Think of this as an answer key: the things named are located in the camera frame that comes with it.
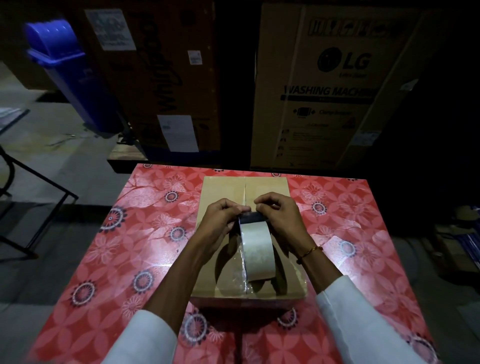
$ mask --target lg logo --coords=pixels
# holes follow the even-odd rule
[[[370,63],[371,56],[371,53],[362,53],[355,59],[353,52],[349,52],[345,58],[342,68],[344,70],[351,70],[354,68],[357,70],[364,70]],[[330,72],[337,68],[337,66],[341,63],[342,58],[342,51],[337,47],[325,49],[320,57],[318,57],[318,69],[322,72]]]

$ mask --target floor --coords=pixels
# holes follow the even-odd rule
[[[37,260],[0,263],[0,357],[18,363],[35,340],[53,305],[68,283],[105,215],[128,179],[106,162],[116,139],[96,137],[66,103],[38,103],[42,93],[25,90],[0,62],[0,107],[23,107],[30,112],[0,136],[14,158],[79,195],[50,225],[36,247]],[[74,134],[67,140],[66,133]],[[8,176],[0,160],[0,185]],[[52,209],[61,192],[28,172],[17,169],[13,208],[0,221],[0,234],[25,244]],[[0,199],[0,214],[11,201]],[[439,279],[418,239],[394,237],[394,244],[424,317],[445,363],[474,363],[480,342],[456,307],[480,301],[469,287]],[[0,245],[0,259],[19,256]]]

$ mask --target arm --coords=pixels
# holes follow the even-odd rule
[[[315,246],[291,197],[270,192],[255,203],[269,219],[277,241],[297,258]],[[301,262],[344,363],[424,363],[320,249]]]
[[[232,220],[250,207],[226,198],[211,204],[197,231],[168,270],[143,310],[138,311],[103,363],[173,361],[177,336],[202,266],[233,227]]]

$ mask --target white sleeve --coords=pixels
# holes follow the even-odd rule
[[[104,364],[171,363],[177,336],[167,323],[149,311],[137,311],[117,341]]]
[[[316,300],[345,364],[425,364],[348,276],[338,278]]]

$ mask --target red table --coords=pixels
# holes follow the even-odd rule
[[[148,300],[195,229],[204,176],[273,176],[139,164],[83,257],[29,359],[99,363]],[[418,303],[365,180],[282,174],[318,245],[345,241],[330,258],[427,362],[438,361]],[[189,304],[176,363],[341,362],[315,293],[257,330],[212,325]]]

